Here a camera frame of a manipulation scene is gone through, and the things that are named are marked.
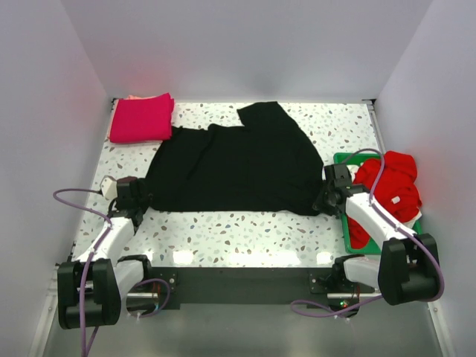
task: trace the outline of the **green tray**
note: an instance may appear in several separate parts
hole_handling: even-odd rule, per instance
[[[352,155],[351,152],[337,152],[334,154],[334,163],[339,164],[342,162],[345,158],[348,156]],[[376,154],[358,154],[351,158],[346,164],[349,165],[359,165],[367,160],[368,158],[379,158],[378,155]],[[351,254],[366,254],[366,255],[380,255],[381,251],[377,243],[370,238],[369,243],[362,249],[354,249],[350,245],[350,235],[349,235],[349,221],[347,221],[347,216],[343,214],[341,216],[341,221],[342,221],[342,231],[344,232],[344,244],[345,244],[345,250],[347,253]],[[415,225],[413,227],[413,230],[416,231],[418,234],[422,233],[422,227],[419,223],[419,220],[415,222]]]

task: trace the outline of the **black metal bar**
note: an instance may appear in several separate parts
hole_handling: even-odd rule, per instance
[[[330,268],[152,268],[153,277],[171,283],[166,309],[180,309],[183,303],[289,304],[298,299],[327,304],[328,291],[318,282],[330,272]]]

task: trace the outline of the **shirt sleeve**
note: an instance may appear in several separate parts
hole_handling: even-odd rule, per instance
[[[255,103],[238,109],[239,119],[249,129],[296,129],[298,125],[277,102]]]

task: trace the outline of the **cable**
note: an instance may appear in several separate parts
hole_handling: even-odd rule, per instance
[[[440,288],[438,289],[438,293],[430,300],[424,300],[424,302],[431,302],[431,301],[436,301],[438,300],[439,298],[441,298],[441,296],[443,295],[443,292],[445,291],[445,280],[443,278],[443,272],[441,271],[441,268],[440,268],[440,265],[438,264],[437,260],[433,257],[433,255],[430,253],[430,251],[416,238],[414,237],[412,234],[409,234],[407,231],[401,229],[399,226],[396,226],[392,220],[390,220],[386,215],[385,213],[380,210],[377,205],[374,203],[373,201],[373,194],[375,193],[375,189],[377,187],[377,184],[379,183],[379,180],[380,180],[380,177],[382,176],[382,173],[384,172],[384,168],[385,168],[385,157],[383,156],[383,154],[378,151],[377,149],[371,149],[371,148],[366,148],[366,149],[360,149],[356,152],[354,152],[352,155],[350,156],[347,156],[343,161],[342,161],[342,164],[345,164],[346,162],[348,162],[351,158],[353,158],[354,156],[356,156],[357,154],[359,154],[360,152],[364,152],[364,151],[371,151],[371,152],[375,152],[376,154],[378,154],[380,156],[380,169],[379,169],[379,173],[377,174],[377,177],[375,179],[375,181],[373,182],[372,184],[372,188],[370,189],[370,194],[369,194],[369,203],[370,203],[370,206],[375,210],[375,212],[377,212],[378,215],[380,215],[381,218],[383,218],[392,228],[394,228],[396,231],[398,231],[399,233],[402,233],[403,235],[405,235],[408,239],[410,239],[413,243],[415,243],[415,245],[420,248],[423,253],[425,253],[425,255],[428,257],[428,259],[430,260],[431,264],[433,264],[433,267],[435,268],[436,272],[437,272],[437,275],[438,275],[438,280],[440,282]],[[355,305],[352,305],[352,306],[349,306],[347,307],[346,309],[342,309],[342,310],[339,310],[337,312],[332,312],[332,310],[328,307],[328,306],[325,306],[325,305],[322,305],[320,303],[316,303],[314,301],[310,301],[310,300],[295,300],[295,301],[292,301],[291,302],[291,310],[293,312],[296,312],[297,314],[299,315],[302,315],[302,316],[307,316],[307,317],[311,317],[311,318],[329,318],[329,317],[332,317],[332,316],[339,316],[341,315],[342,313],[344,312],[347,312],[347,311],[351,311],[353,309],[356,309],[358,307],[361,307],[363,305],[366,305],[368,303],[371,303],[375,300],[378,300],[378,299],[381,299],[383,298],[381,295],[379,296],[375,296],[375,297],[372,297],[371,299],[368,299],[366,301],[363,301],[361,303],[357,303]],[[307,304],[307,305],[313,305],[313,306],[316,306],[316,307],[320,307],[322,309],[325,309],[326,311],[329,311],[330,313],[329,314],[323,314],[323,315],[318,315],[318,314],[312,314],[311,312],[306,312],[306,311],[303,311],[303,310],[299,310],[295,307],[295,305],[297,304]]]
[[[99,217],[103,218],[106,222],[108,222],[108,226],[106,227],[106,230],[104,230],[103,234],[99,237],[99,239],[96,241],[96,243],[93,245],[93,249],[88,255],[88,259],[86,260],[86,263],[84,264],[83,268],[83,273],[81,274],[81,283],[80,283],[80,330],[81,330],[81,356],[82,357],[87,357],[89,353],[89,348],[91,348],[92,342],[94,338],[96,337],[97,330],[95,330],[91,336],[91,340],[88,345],[86,345],[86,314],[85,314],[85,309],[84,309],[84,294],[86,290],[86,278],[88,276],[88,270],[89,270],[89,265],[91,264],[92,258],[94,256],[94,252],[99,248],[101,243],[104,241],[104,238],[106,238],[107,234],[110,232],[112,228],[112,222],[111,219],[105,215],[99,212],[98,210],[93,210],[92,208],[88,208],[82,205],[77,205],[75,203],[66,201],[65,199],[62,199],[58,197],[58,194],[63,193],[63,192],[87,192],[87,193],[96,193],[100,194],[97,191],[94,190],[88,190],[85,188],[63,188],[61,190],[55,191],[53,193],[54,199],[57,201],[63,203],[64,205],[77,208],[79,210],[84,210],[86,212],[90,212],[93,214],[98,215]]]
[[[149,314],[145,314],[145,315],[136,315],[136,317],[139,316],[139,318],[151,318],[152,316],[157,315],[162,309],[164,309],[164,307],[167,305],[170,299],[170,285],[167,281],[162,279],[153,278],[153,279],[144,280],[144,281],[141,281],[140,283],[135,284],[134,288],[137,288],[138,286],[142,286],[148,283],[161,283],[165,285],[165,287],[167,288],[167,296],[165,297],[164,303],[161,304],[158,308],[156,307],[153,312]]]
[[[111,203],[109,203],[109,207],[107,208],[107,216],[109,218],[112,217],[112,210],[113,210],[113,207],[114,207],[114,203],[116,203],[116,200],[117,199],[112,199]]]
[[[375,300],[378,300],[378,299],[382,299],[383,297],[381,295],[378,295],[378,296],[374,296],[374,297],[371,297],[370,299],[366,300],[366,301],[362,301],[361,303],[356,303],[352,306],[349,306],[349,307],[346,307],[345,309],[342,309],[342,310],[339,310],[339,311],[332,311],[328,306],[325,306],[321,303],[316,303],[315,301],[311,301],[311,300],[294,300],[292,303],[291,303],[291,310],[296,312],[297,314],[299,315],[302,315],[302,316],[307,316],[308,318],[331,318],[332,316],[339,316],[339,315],[342,315],[344,314],[345,312],[349,312],[349,311],[352,311],[354,309],[357,309],[358,307],[360,306],[363,306],[367,303],[371,303],[372,301],[375,301]],[[326,311],[329,312],[329,314],[313,314],[312,312],[307,312],[307,311],[303,311],[303,310],[299,310],[295,307],[295,305],[298,305],[298,304],[303,304],[305,303],[306,305],[313,305],[313,306],[316,306],[316,307],[320,307],[321,309],[324,309]]]

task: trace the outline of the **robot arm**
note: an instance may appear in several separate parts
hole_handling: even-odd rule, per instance
[[[120,316],[121,301],[132,287],[148,279],[151,265],[147,256],[122,257],[124,246],[135,235],[148,208],[149,196],[143,179],[133,177],[115,181],[105,177],[101,192],[107,199],[115,200],[115,209],[109,209],[111,230],[100,247],[94,252],[88,270],[85,293],[86,326],[115,324]],[[63,329],[78,328],[79,286],[84,264],[94,244],[103,235],[109,223],[91,244],[90,249],[74,262],[66,262],[58,268],[58,316]]]
[[[316,201],[315,209],[336,216],[348,215],[382,250],[380,260],[363,256],[337,258],[333,266],[334,280],[348,280],[379,289],[390,305],[435,297],[440,288],[436,269],[408,235],[418,239],[438,262],[434,238],[405,227],[377,201],[371,205],[368,189],[352,184],[345,164],[333,164],[324,171],[326,188]]]

